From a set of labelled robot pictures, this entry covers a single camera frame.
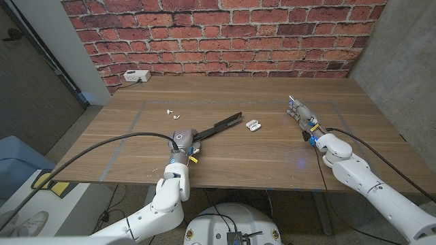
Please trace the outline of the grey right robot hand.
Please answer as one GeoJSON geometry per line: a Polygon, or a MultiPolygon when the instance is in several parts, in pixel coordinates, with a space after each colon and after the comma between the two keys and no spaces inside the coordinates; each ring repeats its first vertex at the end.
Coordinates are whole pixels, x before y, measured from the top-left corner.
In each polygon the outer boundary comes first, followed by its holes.
{"type": "Polygon", "coordinates": [[[321,136],[326,134],[325,130],[320,126],[317,116],[307,106],[291,95],[289,99],[289,109],[286,112],[299,124],[304,141],[316,142],[321,136]]]}

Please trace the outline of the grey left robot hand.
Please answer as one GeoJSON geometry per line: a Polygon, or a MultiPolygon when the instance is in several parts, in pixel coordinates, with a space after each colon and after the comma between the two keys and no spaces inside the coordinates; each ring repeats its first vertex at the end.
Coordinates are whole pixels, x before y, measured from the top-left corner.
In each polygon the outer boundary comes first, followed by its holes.
{"type": "Polygon", "coordinates": [[[172,139],[176,142],[178,150],[173,149],[172,142],[169,142],[170,161],[172,163],[188,164],[189,157],[199,153],[201,143],[194,142],[193,138],[198,132],[195,129],[180,129],[172,134],[172,139]]]}

